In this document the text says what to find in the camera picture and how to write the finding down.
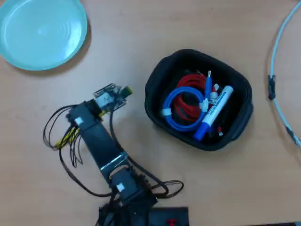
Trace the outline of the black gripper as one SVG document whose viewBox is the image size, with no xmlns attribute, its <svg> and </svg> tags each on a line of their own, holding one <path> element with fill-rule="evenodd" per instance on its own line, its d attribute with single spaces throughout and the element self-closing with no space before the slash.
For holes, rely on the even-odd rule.
<svg viewBox="0 0 301 226">
<path fill-rule="evenodd" d="M 102 119 L 99 116 L 101 108 L 95 100 L 84 101 L 67 113 L 67 120 L 79 129 L 103 129 Z"/>
</svg>

